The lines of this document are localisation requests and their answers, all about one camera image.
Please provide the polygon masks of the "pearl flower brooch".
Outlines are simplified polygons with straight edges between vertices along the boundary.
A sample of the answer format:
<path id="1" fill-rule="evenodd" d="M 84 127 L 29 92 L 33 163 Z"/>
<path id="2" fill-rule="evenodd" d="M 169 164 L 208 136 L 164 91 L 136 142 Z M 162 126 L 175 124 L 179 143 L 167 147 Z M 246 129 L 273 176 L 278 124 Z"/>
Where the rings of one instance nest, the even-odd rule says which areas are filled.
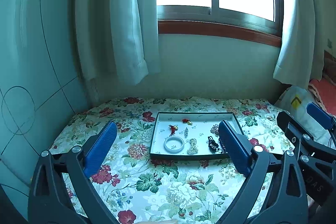
<path id="1" fill-rule="evenodd" d="M 214 134 L 215 136 L 219 136 L 219 125 L 214 124 L 210 129 L 210 133 Z"/>

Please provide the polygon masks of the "silver rhinestone brooch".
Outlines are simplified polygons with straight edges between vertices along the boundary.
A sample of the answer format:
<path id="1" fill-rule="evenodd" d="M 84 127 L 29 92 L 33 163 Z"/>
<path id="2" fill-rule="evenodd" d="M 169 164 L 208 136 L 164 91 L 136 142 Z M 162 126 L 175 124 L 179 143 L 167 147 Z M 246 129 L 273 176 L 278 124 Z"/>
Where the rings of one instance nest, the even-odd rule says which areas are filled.
<path id="1" fill-rule="evenodd" d="M 189 129 L 188 129 L 188 128 L 185 128 L 185 131 L 184 131 L 184 137 L 187 138 L 187 137 L 188 137 L 188 134 L 189 134 Z"/>

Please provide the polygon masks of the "white jade bangle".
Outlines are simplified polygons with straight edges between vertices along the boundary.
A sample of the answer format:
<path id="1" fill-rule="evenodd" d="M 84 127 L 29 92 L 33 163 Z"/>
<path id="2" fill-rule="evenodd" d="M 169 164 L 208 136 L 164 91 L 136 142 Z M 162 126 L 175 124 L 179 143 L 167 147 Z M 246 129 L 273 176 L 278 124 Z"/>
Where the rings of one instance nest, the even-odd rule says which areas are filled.
<path id="1" fill-rule="evenodd" d="M 185 142 L 181 137 L 169 136 L 164 142 L 165 151 L 171 154 L 180 153 L 185 147 Z"/>

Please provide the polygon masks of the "red knot gold charm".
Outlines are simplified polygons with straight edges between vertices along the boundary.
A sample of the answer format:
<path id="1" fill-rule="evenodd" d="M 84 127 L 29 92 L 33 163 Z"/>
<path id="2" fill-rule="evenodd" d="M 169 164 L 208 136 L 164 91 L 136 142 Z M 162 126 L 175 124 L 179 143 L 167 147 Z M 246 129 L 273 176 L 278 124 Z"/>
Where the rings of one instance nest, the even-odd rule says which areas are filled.
<path id="1" fill-rule="evenodd" d="M 182 122 L 185 123 L 185 124 L 188 124 L 188 125 L 193 124 L 189 119 L 183 119 Z"/>

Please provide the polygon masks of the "red cord gold charm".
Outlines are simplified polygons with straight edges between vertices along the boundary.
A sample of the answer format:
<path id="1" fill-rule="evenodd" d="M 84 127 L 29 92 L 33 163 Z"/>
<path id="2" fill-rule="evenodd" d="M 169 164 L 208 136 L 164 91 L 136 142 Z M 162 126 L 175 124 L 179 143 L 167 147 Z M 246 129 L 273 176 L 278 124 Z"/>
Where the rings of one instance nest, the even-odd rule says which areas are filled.
<path id="1" fill-rule="evenodd" d="M 170 129 L 170 136 L 173 136 L 175 135 L 175 132 L 178 130 L 178 126 L 170 124 L 169 129 Z"/>

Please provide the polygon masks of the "dark green jewelry tray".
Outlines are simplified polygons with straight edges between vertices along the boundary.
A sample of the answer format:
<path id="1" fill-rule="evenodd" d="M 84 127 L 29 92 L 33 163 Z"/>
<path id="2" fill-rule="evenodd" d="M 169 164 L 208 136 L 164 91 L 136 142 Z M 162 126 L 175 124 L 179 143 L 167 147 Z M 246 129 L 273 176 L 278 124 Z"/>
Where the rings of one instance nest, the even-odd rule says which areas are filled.
<path id="1" fill-rule="evenodd" d="M 182 122 L 189 119 L 193 124 Z M 228 158 L 219 136 L 210 133 L 214 124 L 226 122 L 238 134 L 243 131 L 234 113 L 183 113 L 159 112 L 151 137 L 149 155 L 153 160 L 215 160 Z M 164 142 L 170 136 L 169 125 L 177 125 L 175 136 L 181 137 L 185 142 L 183 151 L 171 154 L 165 151 Z M 189 129 L 188 137 L 184 137 L 185 128 Z"/>

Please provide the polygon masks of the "pink blanket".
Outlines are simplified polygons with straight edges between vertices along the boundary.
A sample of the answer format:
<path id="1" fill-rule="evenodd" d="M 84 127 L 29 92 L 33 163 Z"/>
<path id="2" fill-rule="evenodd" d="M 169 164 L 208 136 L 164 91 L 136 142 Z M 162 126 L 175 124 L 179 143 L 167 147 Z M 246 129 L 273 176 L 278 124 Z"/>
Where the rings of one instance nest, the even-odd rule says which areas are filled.
<path id="1" fill-rule="evenodd" d="M 308 90 L 313 94 L 316 104 L 325 112 L 335 116 L 336 114 L 336 93 L 335 85 L 328 79 L 311 80 Z"/>

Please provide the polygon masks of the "white patterned pillow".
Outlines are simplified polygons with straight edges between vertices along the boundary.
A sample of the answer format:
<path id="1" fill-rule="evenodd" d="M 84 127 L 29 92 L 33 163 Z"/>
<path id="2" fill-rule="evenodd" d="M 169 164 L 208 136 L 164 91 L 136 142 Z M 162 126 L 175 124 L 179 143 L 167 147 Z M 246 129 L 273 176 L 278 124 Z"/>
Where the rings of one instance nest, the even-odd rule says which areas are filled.
<path id="1" fill-rule="evenodd" d="M 331 143 L 329 132 L 307 113 L 306 107 L 310 102 L 315 103 L 311 92 L 297 86 L 291 86 L 281 94 L 275 106 L 289 112 L 313 135 L 316 142 L 335 148 L 335 145 Z"/>

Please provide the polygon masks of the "brown plush toy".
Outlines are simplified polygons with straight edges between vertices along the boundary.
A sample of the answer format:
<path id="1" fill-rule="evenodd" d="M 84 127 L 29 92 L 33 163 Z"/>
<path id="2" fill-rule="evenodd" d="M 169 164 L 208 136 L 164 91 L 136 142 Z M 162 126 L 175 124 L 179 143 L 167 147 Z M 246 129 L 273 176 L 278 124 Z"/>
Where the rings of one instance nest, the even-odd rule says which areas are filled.
<path id="1" fill-rule="evenodd" d="M 333 82 L 336 83 L 336 63 L 335 60 L 324 58 L 323 73 Z"/>

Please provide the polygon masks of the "floral bed cover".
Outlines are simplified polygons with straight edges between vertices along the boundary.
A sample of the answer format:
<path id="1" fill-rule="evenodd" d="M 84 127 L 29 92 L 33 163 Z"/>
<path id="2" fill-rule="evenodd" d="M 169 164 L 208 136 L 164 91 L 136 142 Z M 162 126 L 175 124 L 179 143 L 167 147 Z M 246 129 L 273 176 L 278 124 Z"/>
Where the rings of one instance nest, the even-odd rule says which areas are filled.
<path id="1" fill-rule="evenodd" d="M 245 180 L 229 159 L 151 159 L 151 137 L 160 111 L 232 112 L 252 144 L 279 154 L 292 149 L 276 123 L 280 109 L 264 99 L 129 97 L 76 114 L 50 150 L 53 154 L 66 153 L 75 145 L 83 145 L 108 121 L 114 121 L 117 138 L 91 183 L 121 223 L 170 219 L 215 223 Z"/>

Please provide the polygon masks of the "right white curtain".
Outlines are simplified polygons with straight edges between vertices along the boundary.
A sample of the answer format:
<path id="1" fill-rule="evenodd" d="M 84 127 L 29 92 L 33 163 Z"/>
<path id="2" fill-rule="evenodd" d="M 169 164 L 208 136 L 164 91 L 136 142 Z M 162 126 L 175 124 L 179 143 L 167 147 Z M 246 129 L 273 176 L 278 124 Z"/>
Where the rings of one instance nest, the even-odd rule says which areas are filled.
<path id="1" fill-rule="evenodd" d="M 311 79 L 320 79 L 323 47 L 315 41 L 314 0 L 283 0 L 281 49 L 273 78 L 306 89 Z"/>

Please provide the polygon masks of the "white curtain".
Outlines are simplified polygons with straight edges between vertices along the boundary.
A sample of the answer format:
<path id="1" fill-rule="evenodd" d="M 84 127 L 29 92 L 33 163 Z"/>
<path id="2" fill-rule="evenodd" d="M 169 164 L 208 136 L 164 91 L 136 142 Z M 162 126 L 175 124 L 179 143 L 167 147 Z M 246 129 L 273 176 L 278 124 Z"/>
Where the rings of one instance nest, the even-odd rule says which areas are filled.
<path id="1" fill-rule="evenodd" d="M 75 26 L 86 83 L 134 86 L 160 71 L 156 0 L 75 0 Z"/>
<path id="2" fill-rule="evenodd" d="M 273 78 L 306 89 L 311 79 L 320 79 L 323 47 L 315 41 L 314 0 L 283 0 L 281 49 Z"/>

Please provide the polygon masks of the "wooden window sill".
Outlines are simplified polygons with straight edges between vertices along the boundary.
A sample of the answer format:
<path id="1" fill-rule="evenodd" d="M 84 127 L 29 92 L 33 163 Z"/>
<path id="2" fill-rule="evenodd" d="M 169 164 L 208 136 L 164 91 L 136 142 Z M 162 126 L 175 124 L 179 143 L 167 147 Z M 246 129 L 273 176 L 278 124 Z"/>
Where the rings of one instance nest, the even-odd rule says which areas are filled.
<path id="1" fill-rule="evenodd" d="M 159 20 L 159 34 L 202 35 L 232 38 L 281 47 L 281 38 L 244 27 L 186 20 Z"/>

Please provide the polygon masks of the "left white curtain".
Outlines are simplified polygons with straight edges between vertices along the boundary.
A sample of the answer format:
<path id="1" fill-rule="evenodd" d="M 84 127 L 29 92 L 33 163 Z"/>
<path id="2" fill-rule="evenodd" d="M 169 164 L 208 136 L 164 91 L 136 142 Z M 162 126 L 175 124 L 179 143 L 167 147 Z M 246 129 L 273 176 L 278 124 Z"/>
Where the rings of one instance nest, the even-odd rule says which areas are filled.
<path id="1" fill-rule="evenodd" d="M 134 86 L 160 71 L 156 0 L 75 0 L 75 26 L 86 83 Z"/>

